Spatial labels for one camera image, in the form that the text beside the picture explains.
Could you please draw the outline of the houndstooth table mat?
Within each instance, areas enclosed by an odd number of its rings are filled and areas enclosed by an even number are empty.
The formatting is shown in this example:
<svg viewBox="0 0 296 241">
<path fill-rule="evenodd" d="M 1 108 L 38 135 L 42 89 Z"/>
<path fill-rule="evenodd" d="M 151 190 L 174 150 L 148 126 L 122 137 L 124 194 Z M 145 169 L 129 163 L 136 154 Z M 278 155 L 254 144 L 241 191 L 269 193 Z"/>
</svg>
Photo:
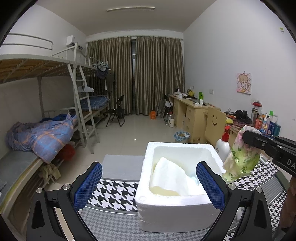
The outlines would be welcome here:
<svg viewBox="0 0 296 241">
<path fill-rule="evenodd" d="M 97 240 L 201 240 L 219 214 L 199 196 L 153 194 L 143 156 L 106 155 L 103 176 L 80 215 Z"/>
</svg>

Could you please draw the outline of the anime girl wall poster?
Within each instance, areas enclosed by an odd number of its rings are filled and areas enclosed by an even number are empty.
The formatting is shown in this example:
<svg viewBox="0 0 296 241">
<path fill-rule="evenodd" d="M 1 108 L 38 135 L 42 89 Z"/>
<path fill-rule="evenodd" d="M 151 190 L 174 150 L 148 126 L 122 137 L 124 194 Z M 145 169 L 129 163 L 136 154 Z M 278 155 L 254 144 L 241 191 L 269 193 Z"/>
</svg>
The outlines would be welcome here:
<svg viewBox="0 0 296 241">
<path fill-rule="evenodd" d="M 239 73 L 237 75 L 236 92 L 251 95 L 251 74 Z"/>
</svg>

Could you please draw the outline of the brown curtains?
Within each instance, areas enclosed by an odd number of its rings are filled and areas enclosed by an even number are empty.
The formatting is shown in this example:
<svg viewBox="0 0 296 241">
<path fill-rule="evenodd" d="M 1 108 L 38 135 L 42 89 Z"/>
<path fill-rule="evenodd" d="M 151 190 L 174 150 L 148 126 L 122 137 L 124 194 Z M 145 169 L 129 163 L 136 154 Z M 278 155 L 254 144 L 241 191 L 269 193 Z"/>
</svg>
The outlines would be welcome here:
<svg viewBox="0 0 296 241">
<path fill-rule="evenodd" d="M 126 114 L 148 115 L 157 110 L 165 94 L 185 90 L 183 49 L 180 39 L 138 36 L 135 58 L 132 38 L 117 37 L 92 41 L 87 57 L 108 62 L 115 77 L 111 104 L 123 95 Z"/>
</svg>

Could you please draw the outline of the white pump lotion bottle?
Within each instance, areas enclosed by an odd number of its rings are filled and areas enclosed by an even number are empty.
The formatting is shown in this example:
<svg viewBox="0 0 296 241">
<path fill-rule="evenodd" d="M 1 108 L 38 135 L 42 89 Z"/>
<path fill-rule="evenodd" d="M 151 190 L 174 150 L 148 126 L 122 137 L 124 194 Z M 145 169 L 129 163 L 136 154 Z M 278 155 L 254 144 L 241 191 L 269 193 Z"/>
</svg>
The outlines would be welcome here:
<svg viewBox="0 0 296 241">
<path fill-rule="evenodd" d="M 226 126 L 224 128 L 224 133 L 222 138 L 220 138 L 215 145 L 215 150 L 221 158 L 222 162 L 225 162 L 229 153 L 230 153 L 230 145 L 229 145 L 229 137 L 230 137 L 230 126 Z"/>
</svg>

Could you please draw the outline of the ceiling tube light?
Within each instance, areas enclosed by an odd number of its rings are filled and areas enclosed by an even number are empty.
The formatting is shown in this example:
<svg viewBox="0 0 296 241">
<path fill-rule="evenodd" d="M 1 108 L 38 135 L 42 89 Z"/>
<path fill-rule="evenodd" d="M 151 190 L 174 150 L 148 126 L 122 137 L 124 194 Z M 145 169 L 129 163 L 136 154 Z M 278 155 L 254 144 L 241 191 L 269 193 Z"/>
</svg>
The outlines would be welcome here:
<svg viewBox="0 0 296 241">
<path fill-rule="evenodd" d="M 125 11 L 125 10 L 148 10 L 148 11 L 154 11 L 155 6 L 124 6 L 124 7 L 118 7 L 118 8 L 111 8 L 107 9 L 107 12 L 111 11 Z"/>
</svg>

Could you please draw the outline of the printed plastic bag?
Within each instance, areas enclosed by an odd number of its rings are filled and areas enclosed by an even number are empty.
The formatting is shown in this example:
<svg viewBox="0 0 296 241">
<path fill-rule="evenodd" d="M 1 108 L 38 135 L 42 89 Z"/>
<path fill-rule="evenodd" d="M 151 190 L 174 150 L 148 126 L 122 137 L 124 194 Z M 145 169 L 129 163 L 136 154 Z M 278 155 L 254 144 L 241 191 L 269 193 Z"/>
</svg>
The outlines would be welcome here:
<svg viewBox="0 0 296 241">
<path fill-rule="evenodd" d="M 245 144 L 242 137 L 246 131 L 254 131 L 261 134 L 259 130 L 252 126 L 244 126 L 237 134 L 230 153 L 228 154 L 223 168 L 226 172 L 222 175 L 227 183 L 250 175 L 251 171 L 258 164 L 260 158 L 260 149 Z"/>
</svg>

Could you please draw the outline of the blue waste bin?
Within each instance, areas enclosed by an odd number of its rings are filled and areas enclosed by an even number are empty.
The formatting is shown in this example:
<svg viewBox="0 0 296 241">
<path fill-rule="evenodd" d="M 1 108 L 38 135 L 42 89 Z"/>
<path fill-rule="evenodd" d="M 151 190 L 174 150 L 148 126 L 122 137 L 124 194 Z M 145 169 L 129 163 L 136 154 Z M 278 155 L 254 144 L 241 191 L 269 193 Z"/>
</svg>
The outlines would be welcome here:
<svg viewBox="0 0 296 241">
<path fill-rule="evenodd" d="M 190 139 L 190 133 L 186 131 L 178 131 L 174 134 L 176 143 L 187 143 Z"/>
</svg>

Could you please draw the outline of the blue plaid quilt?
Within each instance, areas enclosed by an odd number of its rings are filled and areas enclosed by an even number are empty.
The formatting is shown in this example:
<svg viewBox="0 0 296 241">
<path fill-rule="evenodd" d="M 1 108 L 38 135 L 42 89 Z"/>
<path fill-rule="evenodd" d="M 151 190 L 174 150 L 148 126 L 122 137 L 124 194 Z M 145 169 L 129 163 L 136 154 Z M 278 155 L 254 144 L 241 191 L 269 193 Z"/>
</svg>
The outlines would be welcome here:
<svg viewBox="0 0 296 241">
<path fill-rule="evenodd" d="M 6 133 L 6 144 L 14 151 L 32 151 L 45 163 L 51 163 L 70 142 L 78 123 L 76 115 L 68 113 L 59 116 L 61 120 L 15 123 Z"/>
</svg>

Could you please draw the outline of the white air conditioner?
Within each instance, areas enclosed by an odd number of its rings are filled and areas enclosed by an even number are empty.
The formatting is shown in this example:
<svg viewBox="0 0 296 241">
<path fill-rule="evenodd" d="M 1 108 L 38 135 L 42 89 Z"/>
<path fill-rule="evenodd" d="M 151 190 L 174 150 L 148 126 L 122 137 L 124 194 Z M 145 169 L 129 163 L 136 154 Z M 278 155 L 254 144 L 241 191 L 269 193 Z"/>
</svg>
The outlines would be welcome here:
<svg viewBox="0 0 296 241">
<path fill-rule="evenodd" d="M 68 48 L 72 47 L 72 46 L 75 46 L 75 44 L 77 44 L 77 42 L 75 41 L 75 37 L 73 35 L 70 35 L 66 38 L 66 46 Z M 84 47 L 81 46 L 81 45 L 77 45 L 77 48 L 80 49 L 80 50 L 83 50 Z"/>
</svg>

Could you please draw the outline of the toiletry bottles cluster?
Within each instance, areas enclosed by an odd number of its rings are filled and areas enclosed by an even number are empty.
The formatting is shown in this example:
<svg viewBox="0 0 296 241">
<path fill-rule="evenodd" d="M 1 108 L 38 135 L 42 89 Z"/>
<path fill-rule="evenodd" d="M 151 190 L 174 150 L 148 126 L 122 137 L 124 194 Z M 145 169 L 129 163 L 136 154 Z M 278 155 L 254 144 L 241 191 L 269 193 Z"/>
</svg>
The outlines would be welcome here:
<svg viewBox="0 0 296 241">
<path fill-rule="evenodd" d="M 251 125 L 259 130 L 262 134 L 268 136 L 279 136 L 281 126 L 278 124 L 278 116 L 273 111 L 265 113 L 262 103 L 258 100 L 251 102 L 253 108 L 251 112 Z"/>
</svg>

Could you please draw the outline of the wooden smiley chair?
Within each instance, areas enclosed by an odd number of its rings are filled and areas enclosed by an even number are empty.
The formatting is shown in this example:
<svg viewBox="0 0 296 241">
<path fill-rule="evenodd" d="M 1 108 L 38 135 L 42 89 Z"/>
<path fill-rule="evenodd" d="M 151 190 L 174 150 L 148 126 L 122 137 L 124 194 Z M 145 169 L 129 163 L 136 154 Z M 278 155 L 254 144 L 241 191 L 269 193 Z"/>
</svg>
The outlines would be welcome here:
<svg viewBox="0 0 296 241">
<path fill-rule="evenodd" d="M 206 141 L 215 146 L 216 142 L 222 138 L 226 125 L 226 114 L 220 110 L 208 107 L 207 124 L 205 130 Z"/>
</svg>

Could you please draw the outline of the light wooden desk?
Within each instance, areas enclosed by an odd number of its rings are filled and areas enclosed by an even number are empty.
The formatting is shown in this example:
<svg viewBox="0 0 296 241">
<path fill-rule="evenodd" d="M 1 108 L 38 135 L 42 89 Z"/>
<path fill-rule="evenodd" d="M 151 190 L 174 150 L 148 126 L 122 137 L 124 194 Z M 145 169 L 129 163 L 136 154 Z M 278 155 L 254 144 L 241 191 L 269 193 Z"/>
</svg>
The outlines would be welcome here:
<svg viewBox="0 0 296 241">
<path fill-rule="evenodd" d="M 209 103 L 204 106 L 195 106 L 193 101 L 180 99 L 172 94 L 169 95 L 169 101 L 173 103 L 176 128 L 181 128 L 190 133 L 190 143 L 206 143 L 208 141 L 205 137 L 208 108 L 218 111 L 221 111 L 221 108 Z"/>
</svg>

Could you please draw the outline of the black folding chair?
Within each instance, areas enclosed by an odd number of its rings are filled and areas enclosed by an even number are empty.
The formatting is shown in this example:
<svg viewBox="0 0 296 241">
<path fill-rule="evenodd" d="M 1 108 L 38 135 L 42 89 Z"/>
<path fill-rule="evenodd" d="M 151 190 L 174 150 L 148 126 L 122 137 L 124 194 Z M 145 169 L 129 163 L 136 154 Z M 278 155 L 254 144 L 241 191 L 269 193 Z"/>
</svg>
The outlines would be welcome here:
<svg viewBox="0 0 296 241">
<path fill-rule="evenodd" d="M 125 110 L 122 108 L 121 104 L 124 100 L 124 95 L 120 96 L 116 103 L 114 108 L 109 109 L 106 113 L 108 114 L 108 121 L 106 124 L 106 127 L 108 127 L 108 124 L 113 122 L 114 118 L 117 119 L 118 124 L 120 127 L 122 127 L 125 123 Z"/>
</svg>

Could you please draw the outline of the orange floor container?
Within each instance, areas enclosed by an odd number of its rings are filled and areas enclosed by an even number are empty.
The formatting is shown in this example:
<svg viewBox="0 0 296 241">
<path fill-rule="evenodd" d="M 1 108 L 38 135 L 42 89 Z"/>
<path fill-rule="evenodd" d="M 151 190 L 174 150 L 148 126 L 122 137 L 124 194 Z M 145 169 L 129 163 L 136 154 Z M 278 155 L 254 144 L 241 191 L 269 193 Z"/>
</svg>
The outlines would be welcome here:
<svg viewBox="0 0 296 241">
<path fill-rule="evenodd" d="M 154 110 L 151 111 L 149 116 L 150 116 L 151 120 L 155 120 L 157 117 L 156 111 L 154 111 Z"/>
</svg>

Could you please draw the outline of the white styrofoam box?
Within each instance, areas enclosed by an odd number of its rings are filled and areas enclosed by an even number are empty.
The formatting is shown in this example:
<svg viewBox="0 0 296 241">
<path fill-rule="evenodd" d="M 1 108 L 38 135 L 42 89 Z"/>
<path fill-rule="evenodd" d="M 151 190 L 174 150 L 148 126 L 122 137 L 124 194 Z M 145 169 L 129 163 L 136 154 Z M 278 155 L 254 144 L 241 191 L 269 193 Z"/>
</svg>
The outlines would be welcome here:
<svg viewBox="0 0 296 241">
<path fill-rule="evenodd" d="M 214 208 L 196 175 L 197 164 L 202 161 L 214 173 L 225 173 L 212 145 L 147 144 L 135 195 L 142 230 L 194 232 L 213 224 L 220 211 Z"/>
</svg>

